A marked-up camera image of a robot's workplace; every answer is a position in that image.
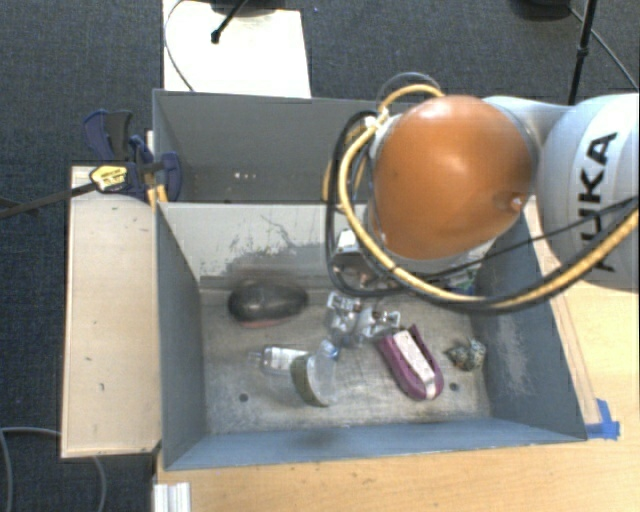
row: black cord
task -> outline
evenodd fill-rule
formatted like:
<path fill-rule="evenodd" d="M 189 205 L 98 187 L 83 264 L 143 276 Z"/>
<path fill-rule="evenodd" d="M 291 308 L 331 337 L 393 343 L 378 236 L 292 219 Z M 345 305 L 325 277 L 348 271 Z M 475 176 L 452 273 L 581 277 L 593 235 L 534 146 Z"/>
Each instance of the black cord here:
<path fill-rule="evenodd" d="M 363 110 L 361 112 L 356 112 L 353 114 L 344 128 L 340 132 L 340 136 L 336 141 L 336 144 L 333 149 L 333 155 L 331 160 L 331 165 L 329 167 L 329 176 L 328 176 L 328 192 L 327 192 L 327 207 L 325 210 L 325 262 L 327 266 L 327 273 L 329 275 L 329 279 L 332 284 L 340 290 L 342 293 L 346 295 L 350 295 L 352 297 L 359 298 L 382 298 L 387 297 L 389 295 L 402 293 L 402 288 L 399 289 L 378 289 L 378 290 L 367 290 L 361 288 L 355 288 L 349 285 L 342 275 L 336 272 L 335 268 L 332 265 L 332 259 L 335 254 L 335 214 L 337 211 L 337 181 L 338 181 L 338 172 L 340 169 L 340 162 L 344 157 L 346 152 L 346 146 L 348 144 L 347 137 L 351 130 L 357 124 L 361 123 L 364 119 L 368 117 L 377 117 L 379 113 L 375 110 Z M 378 267 L 379 271 L 382 269 L 377 265 L 373 264 L 372 261 L 368 261 L 369 265 L 372 266 L 373 269 Z"/>
<path fill-rule="evenodd" d="M 612 213 L 616 210 L 619 210 L 623 207 L 625 207 L 626 205 L 629 204 L 630 201 L 632 201 L 633 198 L 629 198 L 629 199 L 625 199 L 623 201 L 619 201 L 617 203 L 614 203 L 610 206 L 607 206 L 606 208 L 603 208 L 602 210 L 598 211 L 598 212 L 594 212 L 592 214 L 589 215 L 585 215 L 584 217 L 582 217 L 581 219 L 572 222 L 570 224 L 567 224 L 566 226 L 563 226 L 561 228 L 555 229 L 553 231 L 549 231 L 548 233 L 544 233 L 542 235 L 538 235 L 536 237 L 529 237 L 526 240 L 523 240 L 522 242 L 518 242 L 517 244 L 513 244 L 510 245 L 509 247 L 505 247 L 504 249 L 500 249 L 499 251 L 495 251 L 492 252 L 491 254 L 488 254 L 482 258 L 478 258 L 476 260 L 472 260 L 469 261 L 467 263 L 463 263 L 462 265 L 457 265 L 455 267 L 451 267 L 447 270 L 444 270 L 442 272 L 437 272 L 434 274 L 420 274 L 420 278 L 421 279 L 443 279 L 446 277 L 449 277 L 450 275 L 453 274 L 457 274 L 458 272 L 465 270 L 469 267 L 473 267 L 474 265 L 478 265 L 478 264 L 484 264 L 487 261 L 493 259 L 493 258 L 497 258 L 498 256 L 502 256 L 503 254 L 507 254 L 509 252 L 515 251 L 516 249 L 519 249 L 521 247 L 524 247 L 526 245 L 531 245 L 534 242 L 538 242 L 540 240 L 545 240 L 547 238 L 551 238 L 557 235 L 560 235 L 562 233 L 565 233 L 567 231 L 570 231 L 578 226 L 581 226 L 583 224 L 586 224 L 588 222 L 591 222 L 594 218 L 596 217 L 602 217 L 603 215 L 607 215 L 609 213 Z"/>
<path fill-rule="evenodd" d="M 358 197 L 358 188 L 356 187 L 356 180 L 359 173 L 359 169 L 361 165 L 369 166 L 369 148 L 371 147 L 371 143 L 365 144 L 364 147 L 358 152 L 356 157 L 353 159 L 353 165 L 351 166 L 351 173 L 349 179 L 350 186 L 350 194 L 351 202 L 354 203 Z"/>
<path fill-rule="evenodd" d="M 8 219 L 9 217 L 13 217 L 14 215 L 18 215 L 20 213 L 29 213 L 37 210 L 38 208 L 42 208 L 43 206 L 57 203 L 58 201 L 65 201 L 73 197 L 87 194 L 88 192 L 93 192 L 95 189 L 95 183 L 89 182 L 84 185 L 80 185 L 79 187 L 62 190 L 60 192 L 41 197 L 40 199 L 36 199 L 28 203 L 20 203 L 16 206 L 12 206 L 11 208 L 7 208 L 6 210 L 0 210 L 0 220 Z"/>
<path fill-rule="evenodd" d="M 397 277 L 393 273 L 395 268 L 387 269 L 383 267 L 383 265 L 380 262 L 378 262 L 377 259 L 373 257 L 373 255 L 369 253 L 365 245 L 362 243 L 360 244 L 361 253 L 365 258 L 365 261 L 367 261 L 367 263 L 371 266 L 372 270 L 374 270 L 377 273 L 377 275 L 379 275 L 380 277 L 387 279 L 389 282 L 396 282 L 399 286 L 398 288 L 385 288 L 385 289 L 354 288 L 353 286 L 345 282 L 342 275 L 340 275 L 339 272 L 336 272 L 336 269 L 331 264 L 332 258 L 335 254 L 334 216 L 337 210 L 337 207 L 336 207 L 337 179 L 338 179 L 341 160 L 344 158 L 347 146 L 349 144 L 349 142 L 346 139 L 350 131 L 353 129 L 354 125 L 362 122 L 363 119 L 369 116 L 375 116 L 375 115 L 377 115 L 377 112 L 375 111 L 363 111 L 363 112 L 358 112 L 354 114 L 349 119 L 345 127 L 342 129 L 342 132 L 340 133 L 340 137 L 338 138 L 338 141 L 336 142 L 336 145 L 334 147 L 334 152 L 333 152 L 333 159 L 328 171 L 329 173 L 328 187 L 327 187 L 328 194 L 327 194 L 327 208 L 326 208 L 326 218 L 325 218 L 325 257 L 326 257 L 326 264 L 327 264 L 327 272 L 334 286 L 338 290 L 340 290 L 341 292 L 347 295 L 360 297 L 360 298 L 381 298 L 381 297 L 386 297 L 392 294 L 409 291 L 414 295 L 422 298 L 423 300 L 431 302 L 435 305 L 444 306 L 449 309 L 457 310 L 464 313 L 498 313 L 498 312 L 506 313 L 506 312 L 518 311 L 526 307 L 532 306 L 534 304 L 538 304 L 544 300 L 548 300 L 549 298 L 553 297 L 557 293 L 560 293 L 561 291 L 565 290 L 568 286 L 570 286 L 571 284 L 576 282 L 578 279 L 582 278 L 587 272 L 589 272 L 591 268 L 582 269 L 579 272 L 575 272 L 574 275 L 570 276 L 570 278 L 567 279 L 566 282 L 560 283 L 559 286 L 552 286 L 549 288 L 548 291 L 543 292 L 540 295 L 530 298 L 525 302 L 521 302 L 521 303 L 515 302 L 513 304 L 507 304 L 509 302 L 514 302 L 515 299 L 520 298 L 521 296 L 527 294 L 533 289 L 541 288 L 545 284 L 550 284 L 556 278 L 559 278 L 560 276 L 562 276 L 565 273 L 567 268 L 572 267 L 578 261 L 586 257 L 588 254 L 597 250 L 597 248 L 616 229 L 616 227 L 621 222 L 623 222 L 627 217 L 632 215 L 638 208 L 638 197 L 635 196 L 633 198 L 626 199 L 624 201 L 620 201 L 616 204 L 610 205 L 607 208 L 593 215 L 585 216 L 584 218 L 576 222 L 573 222 L 567 226 L 564 226 L 552 232 L 546 233 L 539 237 L 535 237 L 535 238 L 530 237 L 526 241 L 519 242 L 518 244 L 507 247 L 500 251 L 497 251 L 496 253 L 492 253 L 491 255 L 481 258 L 479 260 L 475 260 L 475 261 L 466 263 L 464 265 L 460 265 L 453 269 L 447 269 L 445 272 L 442 272 L 442 273 L 431 274 L 426 276 L 426 279 L 446 277 L 447 275 L 450 275 L 454 272 L 458 272 L 472 265 L 477 265 L 478 263 L 484 263 L 485 261 L 491 258 L 497 257 L 500 254 L 514 251 L 519 247 L 522 247 L 523 245 L 529 245 L 534 241 L 541 240 L 544 238 L 549 238 L 549 237 L 558 235 L 562 232 L 573 229 L 576 226 L 579 226 L 581 224 L 589 222 L 590 220 L 593 220 L 593 217 L 595 216 L 602 216 L 607 213 L 613 212 L 615 210 L 622 210 L 622 213 L 617 219 L 613 220 L 605 229 L 603 229 L 600 233 L 598 233 L 588 245 L 586 245 L 581 251 L 578 251 L 568 262 L 562 264 L 558 269 L 554 270 L 547 276 L 543 276 L 536 283 L 528 285 L 522 290 L 518 290 L 515 293 L 510 293 L 502 296 L 487 297 L 484 299 L 479 299 L 476 301 L 469 301 L 469 302 L 452 301 L 450 299 L 446 299 L 446 298 L 425 292 L 419 288 L 414 287 L 410 283 L 405 282 L 401 278 Z M 359 165 L 359 162 L 361 162 L 360 157 L 361 155 L 358 154 L 358 155 L 355 155 L 355 157 L 352 159 L 353 161 L 357 162 L 357 164 L 354 165 L 352 162 L 352 166 L 355 166 L 356 169 L 354 170 L 352 168 L 349 170 L 350 175 L 352 176 L 351 182 L 353 182 L 353 175 L 354 175 L 353 173 L 357 172 L 357 167 Z M 369 173 L 368 173 L 368 177 L 369 177 L 369 180 L 368 180 L 369 185 L 371 185 L 371 176 Z M 348 192 L 350 192 L 349 194 L 350 197 L 355 193 L 354 190 L 348 190 Z"/>
<path fill-rule="evenodd" d="M 60 437 L 60 432 L 56 430 L 51 430 L 48 428 L 38 428 L 38 427 L 3 427 L 0 428 L 0 451 L 2 452 L 2 456 L 4 459 L 4 466 L 6 472 L 7 479 L 7 502 L 5 510 L 6 512 L 11 512 L 13 508 L 13 468 L 11 466 L 11 457 L 9 456 L 9 447 L 7 446 L 7 440 L 5 438 L 5 434 L 36 434 L 36 435 L 45 435 L 52 437 Z M 104 505 L 107 500 L 107 475 L 104 472 L 104 467 L 102 463 L 97 457 L 91 457 L 94 465 L 96 466 L 96 470 L 98 471 L 98 476 L 100 477 L 100 502 L 98 504 L 97 512 L 102 512 L 104 510 Z"/>
<path fill-rule="evenodd" d="M 581 16 L 580 14 L 578 14 L 578 12 L 573 8 L 573 7 L 569 7 L 569 11 L 571 12 L 571 14 L 580 22 L 580 23 L 584 23 L 584 17 Z M 590 33 L 593 35 L 593 37 L 595 38 L 596 41 L 598 41 L 598 43 L 600 43 L 600 46 L 602 46 L 602 48 L 604 49 L 605 52 L 607 52 L 607 54 L 609 55 L 609 57 L 611 57 L 611 59 L 613 60 L 613 62 L 616 64 L 616 66 L 618 66 L 618 69 L 620 69 L 620 71 L 622 72 L 622 74 L 625 76 L 625 78 L 629 81 L 629 83 L 631 84 L 631 86 L 633 87 L 633 89 L 636 92 L 639 92 L 640 89 L 638 88 L 638 84 L 635 82 L 635 80 L 633 79 L 633 77 L 631 76 L 631 73 L 629 73 L 629 71 L 627 70 L 627 68 L 624 66 L 624 64 L 620 61 L 620 59 L 618 58 L 618 56 L 615 54 L 615 52 L 611 49 L 611 47 L 604 41 L 604 39 L 602 38 L 602 36 L 596 32 L 595 30 L 593 30 L 593 28 L 590 28 Z"/>
<path fill-rule="evenodd" d="M 163 42 L 163 45 L 164 45 L 164 49 L 167 50 L 167 57 L 169 57 L 169 61 L 171 62 L 171 65 L 173 66 L 173 69 L 176 71 L 176 73 L 178 73 L 178 76 L 184 82 L 184 84 L 187 86 L 187 88 L 191 92 L 195 92 L 195 89 L 189 83 L 187 78 L 182 74 L 182 71 L 178 67 L 178 64 L 176 63 L 175 59 L 173 58 L 173 55 L 171 54 L 171 49 L 169 48 L 169 42 L 167 41 L 167 27 L 169 26 L 169 21 L 171 20 L 171 17 L 173 16 L 173 13 L 176 11 L 178 6 L 180 4 L 186 2 L 186 1 L 188 1 L 188 0 L 178 0 L 174 4 L 174 6 L 171 8 L 171 10 L 169 11 L 169 14 L 167 15 L 167 19 L 164 22 L 164 25 L 162 27 L 162 42 Z"/>
<path fill-rule="evenodd" d="M 539 286 L 543 286 L 545 284 L 552 282 L 556 277 L 563 274 L 566 268 L 573 266 L 576 262 L 580 261 L 586 255 L 593 252 L 594 250 L 597 250 L 597 248 L 615 230 L 615 228 L 624 220 L 626 220 L 628 217 L 633 215 L 633 213 L 637 209 L 638 209 L 638 196 L 635 196 L 632 199 L 630 199 L 622 208 L 622 213 L 620 214 L 619 218 L 612 221 L 606 228 L 604 228 L 596 236 L 594 236 L 591 242 L 588 245 L 586 245 L 582 250 L 578 251 L 573 256 L 573 258 L 571 258 L 569 261 L 561 265 L 559 268 L 557 268 L 550 274 L 544 276 L 538 282 L 530 284 L 521 290 L 517 290 L 516 292 L 509 293 L 506 295 L 494 296 L 490 298 L 485 298 L 477 301 L 469 301 L 469 302 L 451 301 L 449 299 L 438 297 L 438 296 L 426 293 L 418 288 L 415 288 L 410 284 L 402 281 L 400 278 L 396 277 L 390 271 L 387 272 L 387 275 L 389 278 L 394 279 L 401 286 L 404 286 L 405 288 L 411 290 L 413 293 L 415 293 L 417 296 L 421 297 L 422 299 L 426 300 L 427 302 L 431 302 L 438 306 L 444 306 L 444 307 L 447 307 L 448 309 L 453 309 L 455 311 L 459 311 L 463 313 L 511 313 L 515 311 L 520 311 L 527 307 L 530 307 L 535 304 L 539 304 L 540 302 L 543 302 L 545 300 L 548 300 L 553 296 L 557 295 L 558 293 L 566 290 L 569 286 L 574 284 L 576 281 L 581 279 L 585 274 L 591 271 L 591 268 L 585 268 L 581 272 L 576 273 L 572 277 L 572 279 L 568 280 L 563 286 L 557 289 L 551 289 L 548 292 L 543 293 L 540 296 L 536 297 L 535 299 L 531 299 L 520 304 L 509 305 L 509 306 L 502 306 L 500 305 L 500 303 L 517 299 L 523 294 L 528 293 L 531 290 L 538 288 Z"/>
<path fill-rule="evenodd" d="M 380 87 L 378 95 L 376 96 L 376 104 L 380 104 L 384 98 L 400 87 L 414 84 L 428 84 L 433 85 L 438 90 L 442 89 L 438 82 L 425 73 L 419 73 L 417 71 L 398 73 L 397 75 L 392 76 L 382 85 L 382 87 Z"/>

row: black cable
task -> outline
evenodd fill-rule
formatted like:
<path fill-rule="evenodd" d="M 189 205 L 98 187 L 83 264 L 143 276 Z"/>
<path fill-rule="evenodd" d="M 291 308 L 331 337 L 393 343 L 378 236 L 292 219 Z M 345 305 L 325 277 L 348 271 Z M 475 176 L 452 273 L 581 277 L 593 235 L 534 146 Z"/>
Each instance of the black cable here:
<path fill-rule="evenodd" d="M 607 208 L 601 210 L 600 212 L 597 212 L 594 215 L 586 216 L 585 218 L 580 219 L 579 221 L 573 222 L 558 230 L 554 230 L 553 232 L 547 233 L 540 237 L 536 237 L 534 239 L 529 238 L 528 240 L 524 242 L 520 242 L 515 246 L 511 246 L 509 248 L 503 249 L 501 251 L 498 251 L 498 253 L 492 254 L 491 256 L 487 256 L 486 258 L 483 258 L 481 260 L 470 262 L 463 266 L 457 267 L 456 269 L 448 269 L 446 271 L 446 274 L 434 274 L 431 276 L 427 276 L 427 278 L 441 277 L 442 275 L 450 274 L 452 273 L 453 270 L 458 270 L 459 268 L 466 268 L 467 266 L 475 265 L 477 263 L 482 263 L 486 259 L 496 257 L 499 254 L 504 254 L 505 252 L 513 251 L 523 245 L 529 245 L 535 240 L 548 238 L 548 237 L 557 235 L 559 233 L 562 233 L 564 231 L 567 231 L 569 229 L 573 229 L 574 227 L 580 224 L 583 224 L 585 222 L 588 222 L 589 220 L 592 220 L 593 217 L 596 215 L 602 216 L 616 209 L 622 209 L 622 213 L 618 216 L 618 218 L 614 219 L 605 229 L 600 231 L 591 240 L 591 242 L 588 245 L 586 245 L 582 250 L 578 251 L 569 261 L 562 264 L 558 269 L 554 270 L 547 276 L 543 276 L 536 283 L 528 285 L 523 289 L 518 290 L 517 292 L 514 292 L 514 293 L 509 293 L 502 296 L 480 298 L 478 300 L 470 300 L 470 301 L 456 301 L 456 300 L 451 300 L 448 298 L 441 297 L 437 294 L 429 293 L 427 291 L 424 291 L 422 289 L 415 287 L 411 283 L 406 282 L 400 277 L 396 276 L 393 273 L 395 270 L 395 267 L 391 269 L 387 269 L 386 267 L 384 267 L 379 261 L 377 261 L 377 258 L 374 258 L 372 254 L 369 254 L 369 251 L 366 249 L 366 245 L 363 244 L 362 241 L 360 241 L 360 249 L 365 261 L 367 261 L 367 263 L 371 266 L 371 268 L 375 270 L 380 277 L 387 279 L 389 282 L 396 282 L 399 285 L 399 287 L 376 289 L 376 290 L 354 288 L 353 286 L 350 286 L 349 284 L 347 284 L 342 278 L 342 276 L 339 273 L 337 273 L 334 267 L 331 265 L 332 257 L 335 253 L 334 215 L 336 213 L 336 205 L 337 205 L 337 199 L 338 199 L 337 198 L 337 178 L 338 178 L 341 160 L 344 158 L 344 155 L 349 145 L 349 143 L 346 141 L 346 138 L 349 136 L 353 126 L 356 123 L 361 122 L 363 119 L 371 115 L 375 115 L 375 113 L 372 111 L 358 112 L 349 119 L 349 122 L 343 128 L 340 134 L 340 137 L 334 147 L 333 160 L 331 162 L 331 165 L 328 171 L 328 174 L 329 174 L 328 184 L 327 184 L 328 194 L 327 194 L 327 209 L 326 209 L 326 219 L 325 219 L 325 251 L 326 251 L 325 256 L 326 256 L 327 270 L 328 270 L 329 277 L 332 283 L 334 284 L 334 286 L 336 286 L 338 290 L 342 291 L 347 295 L 351 295 L 354 297 L 361 297 L 361 298 L 380 298 L 380 297 L 385 297 L 395 293 L 402 293 L 402 292 L 409 291 L 412 294 L 428 302 L 431 302 L 435 305 L 444 306 L 449 309 L 457 310 L 464 313 L 506 313 L 506 312 L 518 311 L 520 309 L 524 309 L 526 307 L 540 303 L 544 300 L 548 300 L 549 298 L 556 295 L 557 293 L 560 293 L 563 290 L 565 290 L 568 286 L 576 282 L 578 279 L 582 278 L 587 272 L 591 270 L 591 267 L 585 266 L 584 268 L 579 268 L 577 266 L 577 263 L 581 262 L 584 258 L 589 256 L 591 253 L 597 251 L 599 246 L 616 230 L 618 225 L 626 221 L 627 218 L 629 218 L 634 213 L 637 214 L 638 197 L 635 196 L 633 198 L 621 201 L 614 205 L 610 205 Z M 353 164 L 354 160 L 356 161 L 359 160 L 358 156 L 359 155 L 354 155 L 354 158 L 352 158 L 352 162 L 351 162 L 352 166 L 354 165 Z M 349 169 L 349 172 L 350 172 L 350 175 L 352 176 L 354 172 L 353 168 Z M 353 190 L 347 190 L 347 192 L 349 193 L 349 196 L 351 196 L 354 193 Z M 570 274 L 567 274 L 566 272 L 568 268 L 572 268 Z M 536 294 L 533 297 L 524 299 L 523 302 L 520 302 L 518 300 L 518 299 L 521 299 L 523 296 L 529 295 L 532 290 L 535 290 L 536 292 L 540 291 L 540 293 Z"/>
<path fill-rule="evenodd" d="M 189 81 L 187 80 L 187 78 L 182 74 L 182 71 L 180 70 L 180 68 L 178 67 L 178 64 L 176 63 L 175 59 L 173 58 L 173 55 L 171 54 L 171 49 L 169 48 L 169 43 L 167 41 L 167 27 L 169 26 L 169 21 L 171 20 L 171 17 L 173 16 L 173 13 L 175 12 L 175 10 L 178 8 L 178 6 L 180 4 L 182 4 L 183 2 L 186 2 L 188 0 L 178 0 L 174 6 L 171 8 L 171 10 L 169 11 L 169 14 L 167 14 L 167 19 L 164 22 L 164 25 L 162 27 L 162 41 L 163 41 L 163 45 L 164 45 L 164 49 L 167 50 L 167 57 L 169 57 L 169 61 L 171 62 L 171 65 L 173 66 L 173 69 L 175 69 L 176 73 L 178 73 L 178 76 L 182 79 L 182 81 L 185 83 L 185 85 L 187 86 L 187 88 L 191 91 L 194 92 L 195 89 L 193 88 L 193 86 L 189 83 Z"/>
<path fill-rule="evenodd" d="M 590 12 L 589 8 L 595 10 L 595 2 L 587 4 L 587 13 L 591 14 L 591 17 L 593 17 L 593 12 Z M 596 32 L 595 30 L 593 30 L 593 28 L 591 27 L 591 23 L 589 22 L 590 20 L 587 20 L 589 23 L 585 24 L 585 18 L 583 16 L 581 16 L 580 14 L 578 14 L 578 12 L 575 9 L 573 9 L 573 7 L 570 6 L 569 7 L 569 11 L 571 12 L 571 14 L 580 23 L 583 24 L 583 28 L 585 29 L 585 30 L 582 31 L 580 46 L 578 47 L 578 52 L 579 52 L 579 54 L 578 54 L 578 62 L 576 62 L 576 70 L 574 72 L 574 79 L 573 79 L 573 83 L 572 83 L 572 88 L 571 88 L 571 91 L 569 93 L 569 105 L 572 105 L 573 103 L 575 103 L 575 95 L 577 93 L 577 87 L 578 87 L 578 84 L 577 84 L 576 80 L 579 81 L 579 74 L 580 74 L 580 71 L 581 71 L 581 68 L 582 68 L 582 61 L 584 60 L 584 57 L 588 53 L 588 49 L 587 49 L 586 45 L 588 44 L 588 40 L 589 40 L 589 35 L 590 34 L 593 35 L 595 40 L 598 41 L 598 43 L 600 43 L 600 46 L 602 46 L 604 51 L 607 52 L 609 57 L 611 57 L 613 62 L 616 64 L 616 66 L 618 66 L 618 69 L 620 69 L 622 74 L 629 81 L 629 83 L 631 84 L 633 89 L 636 92 L 639 92 L 640 89 L 638 88 L 638 84 L 635 82 L 635 80 L 631 76 L 631 73 L 629 73 L 627 68 L 620 61 L 620 59 L 614 53 L 614 51 L 609 47 L 609 45 L 604 41 L 602 36 L 598 32 Z"/>
<path fill-rule="evenodd" d="M 13 468 L 11 466 L 11 457 L 9 456 L 9 447 L 7 446 L 7 441 L 5 438 L 5 434 L 36 434 L 36 435 L 45 435 L 45 436 L 53 436 L 60 437 L 60 432 L 56 430 L 51 430 L 48 428 L 38 428 L 38 427 L 3 427 L 0 428 L 0 451 L 2 451 L 5 471 L 7 474 L 7 502 L 6 502 L 6 512 L 11 512 L 13 508 Z M 93 463 L 98 472 L 98 476 L 100 477 L 100 502 L 98 504 L 97 512 L 102 512 L 104 510 L 104 505 L 107 500 L 107 475 L 104 472 L 104 467 L 102 463 L 97 457 L 91 457 Z"/>
<path fill-rule="evenodd" d="M 509 247 L 505 247 L 504 249 L 500 249 L 499 251 L 495 251 L 492 252 L 491 254 L 488 254 L 486 256 L 483 256 L 482 258 L 478 258 L 476 260 L 472 260 L 469 261 L 467 263 L 463 263 L 461 265 L 457 265 L 455 267 L 451 267 L 447 270 L 443 270 L 442 272 L 437 272 L 434 274 L 420 274 L 420 278 L 421 279 L 428 279 L 428 280 L 432 280 L 432 279 L 443 279 L 446 278 L 450 275 L 453 274 L 457 274 L 458 272 L 465 270 L 469 267 L 473 267 L 474 265 L 478 265 L 478 264 L 484 264 L 487 261 L 493 259 L 493 258 L 497 258 L 498 256 L 502 256 L 503 254 L 507 254 L 509 252 L 515 251 L 516 249 L 519 249 L 520 247 L 524 247 L 526 245 L 531 245 L 534 242 L 538 242 L 540 240 L 545 240 L 547 238 L 551 238 L 557 235 L 560 235 L 566 231 L 570 231 L 578 226 L 581 226 L 582 224 L 586 224 L 588 222 L 591 222 L 594 218 L 596 217 L 602 217 L 603 215 L 607 215 L 609 213 L 612 213 L 616 210 L 619 210 L 620 208 L 623 208 L 624 206 L 628 205 L 630 201 L 632 201 L 633 198 L 629 198 L 629 199 L 625 199 L 623 201 L 619 201 L 617 203 L 614 203 L 612 205 L 607 206 L 606 208 L 603 208 L 602 210 L 598 211 L 598 212 L 594 212 L 592 214 L 589 215 L 585 215 L 584 217 L 580 218 L 577 221 L 571 222 L 570 224 L 567 224 L 566 226 L 563 226 L 561 228 L 555 229 L 553 231 L 549 231 L 548 233 L 544 233 L 542 235 L 538 235 L 536 237 L 529 237 L 526 240 L 523 240 L 522 242 L 518 242 L 517 244 L 513 244 L 510 245 Z"/>
<path fill-rule="evenodd" d="M 13 208 L 14 206 L 20 206 L 21 203 L 18 203 L 17 201 L 12 201 L 11 199 L 7 199 L 5 197 L 0 197 L 0 207 L 1 208 Z M 37 217 L 38 216 L 38 210 L 32 210 L 30 212 L 27 212 L 29 215 L 31 215 L 32 217 Z"/>
<path fill-rule="evenodd" d="M 349 189 L 351 202 L 354 203 L 358 196 L 358 188 L 356 187 L 357 176 L 361 165 L 369 165 L 369 148 L 371 143 L 365 144 L 360 152 L 353 159 L 353 165 L 351 166 L 351 173 L 349 178 Z"/>
<path fill-rule="evenodd" d="M 379 289 L 379 290 L 365 290 L 360 288 L 355 288 L 349 285 L 344 278 L 335 271 L 332 265 L 332 259 L 335 254 L 335 223 L 334 217 L 336 214 L 336 205 L 337 205 L 337 179 L 338 179 L 338 170 L 340 167 L 340 162 L 344 156 L 346 151 L 345 145 L 347 144 L 346 139 L 353 129 L 355 125 L 362 122 L 364 119 L 368 117 L 377 117 L 378 112 L 375 110 L 363 110 L 361 112 L 356 112 L 353 114 L 344 128 L 340 132 L 340 136 L 336 141 L 336 144 L 333 149 L 333 155 L 331 160 L 331 165 L 329 167 L 329 176 L 328 176 L 328 193 L 327 193 L 327 206 L 325 210 L 325 262 L 327 266 L 327 273 L 329 275 L 329 279 L 332 284 L 340 290 L 342 293 L 353 297 L 359 298 L 381 298 L 387 297 L 389 295 L 395 293 L 402 293 L 402 289 Z"/>
<path fill-rule="evenodd" d="M 28 203 L 21 203 L 17 206 L 12 206 L 11 208 L 0 211 L 0 220 L 8 219 L 9 217 L 13 217 L 14 215 L 18 215 L 20 213 L 28 213 L 33 210 L 37 210 L 38 208 L 42 208 L 43 206 L 57 203 L 58 201 L 64 201 L 67 199 L 71 199 L 72 197 L 78 197 L 83 194 L 87 194 L 88 192 L 93 192 L 95 189 L 95 183 L 90 182 L 84 185 L 80 185 L 79 187 L 62 190 L 61 192 L 56 192 L 54 194 L 41 197 L 40 199 L 36 199 Z"/>
<path fill-rule="evenodd" d="M 442 89 L 438 82 L 425 73 L 419 73 L 417 71 L 398 73 L 397 75 L 392 76 L 382 85 L 382 87 L 380 87 L 378 95 L 376 96 L 376 104 L 380 104 L 384 98 L 400 87 L 413 84 L 428 84 L 433 85 L 438 90 Z"/>
<path fill-rule="evenodd" d="M 406 289 L 411 290 L 413 293 L 415 293 L 417 296 L 421 297 L 422 299 L 426 300 L 427 302 L 431 302 L 438 306 L 445 306 L 448 309 L 453 309 L 453 310 L 464 312 L 464 313 L 511 313 L 511 312 L 519 311 L 527 307 L 533 306 L 535 304 L 539 304 L 540 302 L 543 302 L 545 300 L 548 300 L 553 296 L 555 296 L 556 294 L 566 290 L 569 286 L 571 286 L 573 283 L 575 283 L 576 281 L 581 279 L 585 274 L 591 271 L 591 268 L 585 268 L 581 272 L 576 273 L 569 281 L 567 281 L 561 287 L 557 289 L 551 289 L 548 292 L 545 292 L 540 296 L 536 297 L 535 299 L 531 299 L 531 300 L 528 300 L 527 302 L 510 305 L 510 306 L 501 306 L 500 303 L 517 299 L 518 297 L 530 292 L 533 289 L 536 289 L 540 286 L 544 286 L 545 284 L 551 283 L 556 277 L 564 274 L 565 270 L 568 267 L 573 266 L 576 262 L 580 261 L 589 253 L 597 250 L 598 247 L 603 243 L 603 241 L 615 230 L 615 228 L 624 220 L 626 220 L 628 217 L 633 215 L 637 209 L 638 209 L 638 197 L 636 196 L 630 199 L 625 204 L 625 206 L 622 208 L 623 211 L 618 219 L 612 221 L 606 228 L 604 228 L 602 231 L 596 234 L 594 238 L 591 240 L 591 242 L 588 245 L 586 245 L 582 250 L 578 251 L 573 256 L 573 258 L 571 258 L 569 261 L 561 265 L 559 268 L 557 268 L 550 274 L 544 276 L 537 283 L 528 285 L 523 289 L 517 290 L 516 292 L 513 292 L 513 293 L 509 293 L 501 296 L 489 297 L 489 298 L 480 299 L 477 301 L 457 302 L 457 301 L 451 301 L 449 299 L 445 299 L 442 297 L 438 297 L 438 296 L 426 293 L 418 288 L 415 288 L 414 286 L 411 286 L 410 284 L 402 281 L 400 278 L 392 274 L 391 271 L 387 271 L 387 275 L 389 278 L 394 279 L 401 286 L 404 286 Z"/>

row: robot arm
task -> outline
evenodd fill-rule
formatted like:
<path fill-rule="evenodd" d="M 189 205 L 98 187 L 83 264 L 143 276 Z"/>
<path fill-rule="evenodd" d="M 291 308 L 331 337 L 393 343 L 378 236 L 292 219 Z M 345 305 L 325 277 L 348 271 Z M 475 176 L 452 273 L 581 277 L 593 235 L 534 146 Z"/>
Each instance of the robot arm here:
<path fill-rule="evenodd" d="M 562 107 L 515 98 L 488 98 L 511 116 L 538 155 L 535 193 L 543 231 L 591 220 L 550 240 L 560 261 L 580 251 L 604 226 L 606 212 L 638 195 L 638 94 L 602 96 Z M 635 229 L 585 279 L 638 290 L 638 230 Z"/>
<path fill-rule="evenodd" d="M 400 116 L 388 119 L 389 101 L 383 102 L 334 173 L 336 199 L 378 271 L 464 310 L 516 309 L 561 291 L 593 267 L 591 280 L 637 290 L 637 94 L 569 108 L 444 96 L 424 87 L 435 98 Z M 361 222 L 349 184 L 353 159 L 369 147 L 372 193 Z M 576 219 L 589 221 L 551 241 L 566 268 L 535 290 L 495 298 L 463 297 L 418 277 L 483 255 L 534 190 L 546 234 Z"/>

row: wooden table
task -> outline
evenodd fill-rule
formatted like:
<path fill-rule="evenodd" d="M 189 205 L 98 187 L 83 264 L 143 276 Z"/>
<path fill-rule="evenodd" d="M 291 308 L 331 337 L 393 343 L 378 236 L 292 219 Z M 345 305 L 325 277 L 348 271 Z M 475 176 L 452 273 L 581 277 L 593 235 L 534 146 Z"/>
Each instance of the wooden table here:
<path fill-rule="evenodd" d="M 165 473 L 205 511 L 640 510 L 638 296 L 580 283 L 566 293 L 597 397 L 618 441 Z"/>

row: black computer mouse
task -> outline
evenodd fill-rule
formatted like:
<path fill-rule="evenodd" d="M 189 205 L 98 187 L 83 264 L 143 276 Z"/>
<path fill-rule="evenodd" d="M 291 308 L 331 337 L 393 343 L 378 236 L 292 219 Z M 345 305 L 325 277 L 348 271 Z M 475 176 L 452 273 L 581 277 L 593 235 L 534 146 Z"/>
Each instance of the black computer mouse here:
<path fill-rule="evenodd" d="M 298 285 L 267 281 L 241 284 L 229 295 L 229 313 L 244 327 L 268 327 L 299 314 L 308 304 Z"/>

